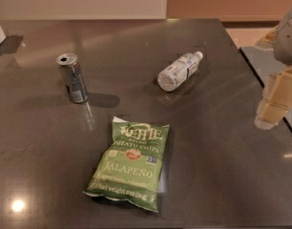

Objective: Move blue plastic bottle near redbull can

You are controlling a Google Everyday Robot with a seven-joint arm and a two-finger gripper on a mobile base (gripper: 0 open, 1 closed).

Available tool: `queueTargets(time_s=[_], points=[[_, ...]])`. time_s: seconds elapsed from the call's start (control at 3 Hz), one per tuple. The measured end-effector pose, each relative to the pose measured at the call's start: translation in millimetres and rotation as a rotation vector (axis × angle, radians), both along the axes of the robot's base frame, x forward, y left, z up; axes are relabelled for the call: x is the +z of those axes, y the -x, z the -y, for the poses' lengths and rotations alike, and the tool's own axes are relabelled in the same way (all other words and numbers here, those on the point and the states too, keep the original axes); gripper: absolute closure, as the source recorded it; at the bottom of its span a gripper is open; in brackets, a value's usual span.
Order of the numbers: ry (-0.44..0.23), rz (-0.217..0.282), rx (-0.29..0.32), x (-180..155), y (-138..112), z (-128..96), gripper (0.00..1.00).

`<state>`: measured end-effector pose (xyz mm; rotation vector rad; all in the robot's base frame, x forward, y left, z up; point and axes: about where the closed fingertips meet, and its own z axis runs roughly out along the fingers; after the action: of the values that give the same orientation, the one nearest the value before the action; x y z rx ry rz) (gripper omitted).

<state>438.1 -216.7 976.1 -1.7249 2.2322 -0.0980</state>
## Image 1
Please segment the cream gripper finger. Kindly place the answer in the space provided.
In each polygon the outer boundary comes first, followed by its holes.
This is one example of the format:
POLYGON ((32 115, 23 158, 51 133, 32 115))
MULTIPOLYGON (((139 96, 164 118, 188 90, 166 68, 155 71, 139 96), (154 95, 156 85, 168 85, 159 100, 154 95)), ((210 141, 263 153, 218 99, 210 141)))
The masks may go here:
POLYGON ((285 110, 292 108, 292 67, 277 74, 268 96, 268 103, 285 110))
POLYGON ((254 124, 261 130, 270 130, 277 126, 287 113, 286 109, 271 105, 263 99, 258 106, 254 124))

